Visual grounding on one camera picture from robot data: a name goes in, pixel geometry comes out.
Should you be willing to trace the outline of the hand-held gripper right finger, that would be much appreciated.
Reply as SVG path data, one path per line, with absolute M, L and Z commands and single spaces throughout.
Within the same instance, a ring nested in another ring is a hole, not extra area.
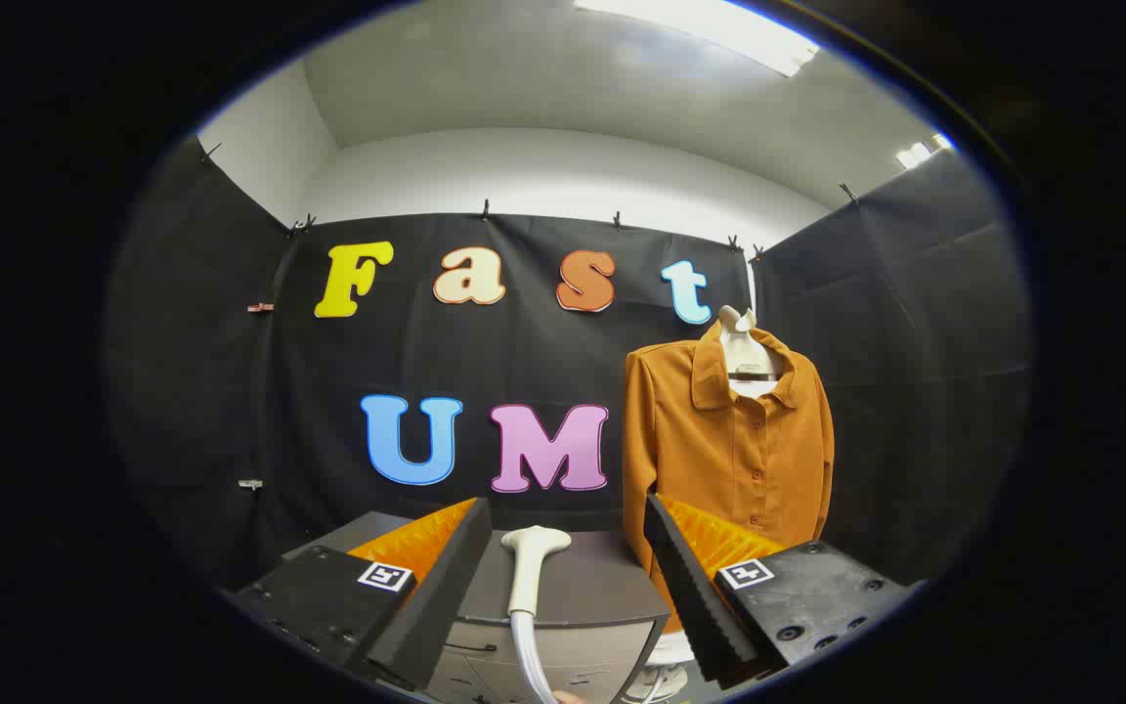
M 643 532 L 703 679 L 720 689 L 798 669 L 863 636 L 924 581 L 899 583 L 825 541 L 785 549 L 649 494 Z

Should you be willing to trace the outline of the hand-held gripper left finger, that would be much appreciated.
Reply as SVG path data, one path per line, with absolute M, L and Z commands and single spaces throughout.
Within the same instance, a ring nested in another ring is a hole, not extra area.
M 330 669 L 419 690 L 434 677 L 491 536 L 484 498 L 420 518 L 372 511 L 283 553 L 227 599 Z

